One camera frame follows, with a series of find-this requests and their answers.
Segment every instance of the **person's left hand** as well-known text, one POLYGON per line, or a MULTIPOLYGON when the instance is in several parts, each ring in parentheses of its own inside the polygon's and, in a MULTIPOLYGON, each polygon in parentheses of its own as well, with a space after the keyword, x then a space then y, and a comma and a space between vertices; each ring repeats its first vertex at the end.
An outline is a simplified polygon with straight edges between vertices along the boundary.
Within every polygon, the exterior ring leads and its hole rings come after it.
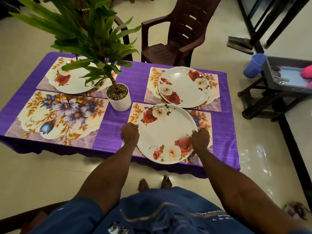
POLYGON ((138 138, 140 137, 138 125, 134 125, 132 122, 125 124, 121 128, 121 136, 124 139, 124 143, 128 143, 129 141, 138 143, 138 138))

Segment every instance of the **chair seat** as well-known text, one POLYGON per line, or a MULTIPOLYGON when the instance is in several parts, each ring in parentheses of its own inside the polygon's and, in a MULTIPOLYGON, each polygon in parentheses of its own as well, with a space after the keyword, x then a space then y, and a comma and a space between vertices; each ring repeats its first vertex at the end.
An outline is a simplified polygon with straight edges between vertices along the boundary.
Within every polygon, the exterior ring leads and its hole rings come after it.
MULTIPOLYGON (((146 47, 142 54, 147 59, 147 62, 160 65, 174 65, 174 60, 179 52, 177 47, 162 43, 146 47)), ((185 66, 184 60, 181 60, 180 66, 185 66)))

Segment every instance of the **white floral plate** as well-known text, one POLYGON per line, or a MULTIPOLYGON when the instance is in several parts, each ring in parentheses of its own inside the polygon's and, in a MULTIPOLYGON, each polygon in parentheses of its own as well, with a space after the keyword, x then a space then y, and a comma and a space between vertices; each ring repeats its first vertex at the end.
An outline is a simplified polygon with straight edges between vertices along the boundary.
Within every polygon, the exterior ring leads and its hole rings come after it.
POLYGON ((197 126, 191 115, 179 106, 157 104, 138 118, 138 149, 148 159, 174 164, 186 159, 193 147, 189 137, 197 126))
POLYGON ((197 70, 179 66, 168 69, 161 75, 158 90, 166 102, 182 108, 194 108, 208 99, 210 84, 197 70))
POLYGON ((62 66, 67 63, 71 63, 76 61, 76 58, 72 58, 68 62, 62 63, 59 67, 57 67, 52 73, 52 77, 49 77, 49 83, 52 84, 58 91, 65 94, 81 94, 88 90, 93 89, 94 82, 89 82, 87 86, 84 85, 86 78, 80 78, 89 73, 85 68, 79 68, 75 70, 62 70, 62 66))

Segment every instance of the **black baseboard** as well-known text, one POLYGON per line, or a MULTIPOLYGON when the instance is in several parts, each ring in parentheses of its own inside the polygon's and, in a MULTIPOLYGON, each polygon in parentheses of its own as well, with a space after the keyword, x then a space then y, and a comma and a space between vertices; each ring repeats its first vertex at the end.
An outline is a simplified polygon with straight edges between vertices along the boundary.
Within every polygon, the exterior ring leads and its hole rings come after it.
MULTIPOLYGON (((246 27, 248 29, 248 32, 250 34, 250 36, 252 37, 255 34, 255 30, 254 27, 250 21, 250 19, 248 18, 244 6, 241 2, 241 0, 237 0, 238 5, 240 7, 241 13, 243 15, 246 27)), ((261 46, 260 42, 258 41, 256 46, 255 46, 255 50, 257 53, 264 53, 263 47, 261 46)), ((276 112, 281 112, 283 111, 283 106, 285 106, 284 102, 278 102, 276 104, 273 105, 273 109, 276 112)), ((291 155, 291 159, 294 163, 294 167, 296 169, 300 184, 302 186, 303 192, 305 194, 305 197, 307 199, 308 205, 310 210, 312 210, 312 182, 311 182, 311 178, 309 176, 309 173, 307 171, 307 168, 305 166, 305 163, 302 159, 301 153, 299 151, 299 148, 297 146, 297 143, 294 139, 294 135, 291 132, 291 129, 289 127, 289 124, 287 122, 287 119, 285 117, 285 115, 281 115, 279 116, 278 119, 278 123, 280 126, 280 129, 283 133, 287 148, 289 150, 289 153, 291 155)))

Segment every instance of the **potted plant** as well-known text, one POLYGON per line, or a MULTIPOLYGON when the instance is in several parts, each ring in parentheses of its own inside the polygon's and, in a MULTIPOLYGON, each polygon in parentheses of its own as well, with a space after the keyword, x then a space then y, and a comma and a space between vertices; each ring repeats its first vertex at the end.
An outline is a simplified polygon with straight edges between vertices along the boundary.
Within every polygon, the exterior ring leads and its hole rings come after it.
POLYGON ((76 61, 68 63, 62 70, 85 68, 89 71, 83 76, 85 84, 95 82, 97 86, 103 79, 110 78, 112 86, 107 89, 109 98, 114 109, 127 110, 131 106, 129 89, 124 84, 117 84, 111 72, 121 74, 116 65, 131 67, 132 64, 122 59, 138 51, 133 49, 133 41, 130 44, 122 44, 120 38, 139 31, 141 26, 134 29, 121 31, 128 25, 130 18, 124 25, 113 28, 115 15, 107 3, 109 0, 49 0, 60 14, 52 12, 31 0, 19 0, 26 7, 38 15, 22 15, 11 13, 19 20, 55 35, 55 42, 51 47, 60 52, 73 53, 76 61))

